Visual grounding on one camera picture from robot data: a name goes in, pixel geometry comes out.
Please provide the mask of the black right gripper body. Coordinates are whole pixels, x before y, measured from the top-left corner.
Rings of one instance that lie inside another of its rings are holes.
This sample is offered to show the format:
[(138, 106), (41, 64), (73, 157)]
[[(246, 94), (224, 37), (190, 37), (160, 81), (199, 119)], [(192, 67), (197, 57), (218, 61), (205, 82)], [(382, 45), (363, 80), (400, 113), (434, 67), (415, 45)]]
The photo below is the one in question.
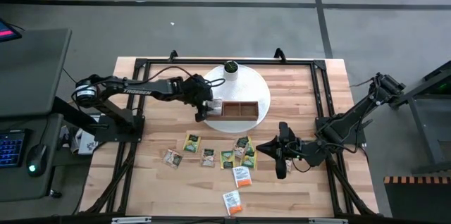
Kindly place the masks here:
[(307, 143), (295, 136), (286, 122), (279, 122), (279, 135), (276, 137), (276, 176), (285, 179), (287, 175), (287, 160), (307, 161)]

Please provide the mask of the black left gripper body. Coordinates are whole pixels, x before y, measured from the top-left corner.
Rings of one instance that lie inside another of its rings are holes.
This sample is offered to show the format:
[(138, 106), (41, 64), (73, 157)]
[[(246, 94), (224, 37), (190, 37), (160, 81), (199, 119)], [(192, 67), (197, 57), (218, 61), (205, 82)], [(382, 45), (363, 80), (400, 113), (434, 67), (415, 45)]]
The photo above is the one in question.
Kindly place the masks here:
[(198, 74), (194, 74), (181, 84), (182, 97), (184, 104), (189, 104), (197, 109), (194, 115), (196, 122), (202, 122), (207, 117), (207, 101), (213, 100), (211, 87), (206, 83), (205, 79)]

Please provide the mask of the small wooden tray with packets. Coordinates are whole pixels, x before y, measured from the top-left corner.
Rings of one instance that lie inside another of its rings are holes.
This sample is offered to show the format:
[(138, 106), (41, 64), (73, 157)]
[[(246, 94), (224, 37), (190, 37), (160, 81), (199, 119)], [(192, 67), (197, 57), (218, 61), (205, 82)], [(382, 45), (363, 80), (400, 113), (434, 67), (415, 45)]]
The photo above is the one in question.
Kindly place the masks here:
[(214, 149), (203, 149), (200, 164), (202, 167), (213, 168), (215, 166), (216, 151)]

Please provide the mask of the white ceramic plant pot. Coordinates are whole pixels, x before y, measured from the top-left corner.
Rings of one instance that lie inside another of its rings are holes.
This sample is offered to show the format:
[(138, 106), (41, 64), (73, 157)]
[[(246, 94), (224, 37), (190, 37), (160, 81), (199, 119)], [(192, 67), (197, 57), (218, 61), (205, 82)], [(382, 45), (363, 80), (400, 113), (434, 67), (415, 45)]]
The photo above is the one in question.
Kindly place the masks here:
[(239, 70), (239, 65), (238, 65), (238, 69), (235, 73), (227, 73), (224, 69), (224, 64), (223, 64), (223, 77), (227, 80), (227, 81), (236, 81), (237, 79), (237, 75), (238, 75), (238, 70)]

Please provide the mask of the white round woven placemat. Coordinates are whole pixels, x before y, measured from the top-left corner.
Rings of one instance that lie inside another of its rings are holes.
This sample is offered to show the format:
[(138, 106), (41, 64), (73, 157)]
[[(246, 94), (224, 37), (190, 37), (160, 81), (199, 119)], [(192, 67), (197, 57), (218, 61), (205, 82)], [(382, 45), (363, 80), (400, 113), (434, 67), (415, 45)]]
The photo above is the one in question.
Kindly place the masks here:
[(226, 80), (221, 86), (212, 87), (211, 90), (215, 99), (258, 102), (259, 117), (256, 121), (204, 121), (209, 127), (221, 132), (247, 132), (265, 118), (270, 108), (271, 93), (265, 79), (253, 68), (244, 65), (239, 65), (235, 80)]

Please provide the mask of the white printed cardboard box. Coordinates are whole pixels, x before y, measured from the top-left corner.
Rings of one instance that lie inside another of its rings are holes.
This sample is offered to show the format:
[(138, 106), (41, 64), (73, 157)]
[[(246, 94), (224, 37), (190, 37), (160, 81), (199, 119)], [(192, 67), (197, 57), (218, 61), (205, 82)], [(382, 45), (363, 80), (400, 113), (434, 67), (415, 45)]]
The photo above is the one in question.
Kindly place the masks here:
[(80, 128), (71, 130), (72, 138), (70, 150), (76, 155), (92, 155), (99, 143), (94, 140), (94, 136)]

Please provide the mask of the black diagonal beam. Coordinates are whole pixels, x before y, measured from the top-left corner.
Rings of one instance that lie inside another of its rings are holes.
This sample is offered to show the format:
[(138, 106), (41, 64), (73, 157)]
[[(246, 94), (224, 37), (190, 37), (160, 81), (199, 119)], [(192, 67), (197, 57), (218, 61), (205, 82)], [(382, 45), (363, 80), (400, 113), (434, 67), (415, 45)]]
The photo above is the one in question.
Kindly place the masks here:
[(83, 129), (85, 132), (94, 134), (96, 132), (95, 125), (98, 122), (86, 113), (77, 110), (66, 101), (59, 97), (54, 97), (54, 103), (51, 113), (58, 113), (64, 117), (68, 123)]

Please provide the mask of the dark grey metal stand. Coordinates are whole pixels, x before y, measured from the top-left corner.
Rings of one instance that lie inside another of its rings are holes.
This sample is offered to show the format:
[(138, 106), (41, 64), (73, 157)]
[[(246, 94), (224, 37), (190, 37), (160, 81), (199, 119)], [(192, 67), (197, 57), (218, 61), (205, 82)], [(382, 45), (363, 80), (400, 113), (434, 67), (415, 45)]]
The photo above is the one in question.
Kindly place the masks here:
[(412, 170), (414, 175), (451, 170), (441, 144), (451, 144), (451, 60), (425, 75), (421, 83), (390, 107), (407, 104), (422, 138), (429, 164)]

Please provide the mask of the black case orange striped edge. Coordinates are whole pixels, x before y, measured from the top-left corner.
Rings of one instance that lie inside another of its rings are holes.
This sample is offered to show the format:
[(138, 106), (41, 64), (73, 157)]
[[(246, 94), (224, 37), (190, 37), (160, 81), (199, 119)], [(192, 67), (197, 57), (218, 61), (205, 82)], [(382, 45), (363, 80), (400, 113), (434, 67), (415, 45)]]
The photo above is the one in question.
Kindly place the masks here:
[(393, 218), (451, 224), (451, 177), (385, 177)]

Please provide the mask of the dark grey side table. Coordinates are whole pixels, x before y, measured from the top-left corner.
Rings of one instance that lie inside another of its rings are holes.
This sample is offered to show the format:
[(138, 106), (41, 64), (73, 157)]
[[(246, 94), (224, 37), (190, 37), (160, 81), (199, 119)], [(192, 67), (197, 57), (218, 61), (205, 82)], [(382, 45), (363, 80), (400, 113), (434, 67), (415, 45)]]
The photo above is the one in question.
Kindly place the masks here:
[(50, 113), (72, 31), (28, 30), (0, 43), (0, 118)]

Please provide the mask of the black computer mouse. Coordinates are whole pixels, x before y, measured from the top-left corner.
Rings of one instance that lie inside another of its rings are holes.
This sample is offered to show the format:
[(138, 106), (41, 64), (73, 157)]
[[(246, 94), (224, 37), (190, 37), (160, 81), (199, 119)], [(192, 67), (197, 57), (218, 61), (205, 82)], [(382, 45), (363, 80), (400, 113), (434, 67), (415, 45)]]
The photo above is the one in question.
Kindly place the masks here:
[(26, 157), (27, 173), (30, 177), (39, 177), (47, 168), (47, 146), (45, 144), (34, 145)]

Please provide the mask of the backlit black keyboard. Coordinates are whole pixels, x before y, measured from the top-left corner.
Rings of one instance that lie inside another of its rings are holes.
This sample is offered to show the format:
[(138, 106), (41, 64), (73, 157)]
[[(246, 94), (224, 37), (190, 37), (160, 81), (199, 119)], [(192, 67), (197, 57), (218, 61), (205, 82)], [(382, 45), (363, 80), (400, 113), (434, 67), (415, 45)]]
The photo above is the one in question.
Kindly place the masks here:
[(21, 166), (29, 130), (0, 130), (0, 168)]

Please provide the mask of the dark grey keyboard desk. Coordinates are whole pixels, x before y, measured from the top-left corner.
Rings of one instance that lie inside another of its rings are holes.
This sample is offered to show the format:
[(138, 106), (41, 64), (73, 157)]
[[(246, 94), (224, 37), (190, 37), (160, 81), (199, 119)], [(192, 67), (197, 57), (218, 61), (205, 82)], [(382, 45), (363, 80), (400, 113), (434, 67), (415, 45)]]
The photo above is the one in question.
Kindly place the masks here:
[[(0, 130), (29, 130), (21, 166), (0, 168), (0, 202), (38, 199), (49, 194), (62, 122), (63, 117), (58, 114), (0, 120)], [(27, 173), (26, 157), (36, 144), (47, 146), (47, 168), (39, 177), (30, 177)]]

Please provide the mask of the screen with pink bar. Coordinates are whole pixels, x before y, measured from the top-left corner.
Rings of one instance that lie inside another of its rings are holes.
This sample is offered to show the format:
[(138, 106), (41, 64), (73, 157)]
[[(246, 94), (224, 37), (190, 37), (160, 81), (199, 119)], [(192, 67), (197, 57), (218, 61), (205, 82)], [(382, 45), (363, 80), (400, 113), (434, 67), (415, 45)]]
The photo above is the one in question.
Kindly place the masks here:
[(0, 43), (20, 39), (22, 35), (12, 25), (0, 18)]

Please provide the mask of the silver metal bracket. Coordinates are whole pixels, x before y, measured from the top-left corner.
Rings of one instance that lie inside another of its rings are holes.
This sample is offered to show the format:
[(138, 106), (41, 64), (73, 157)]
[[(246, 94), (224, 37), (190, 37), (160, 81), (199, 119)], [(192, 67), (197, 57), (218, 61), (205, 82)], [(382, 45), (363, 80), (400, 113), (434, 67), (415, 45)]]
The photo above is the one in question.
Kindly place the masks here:
[(126, 216), (111, 220), (111, 224), (150, 224), (151, 222), (151, 216)]
[(349, 224), (349, 222), (339, 218), (310, 218), (308, 224)]

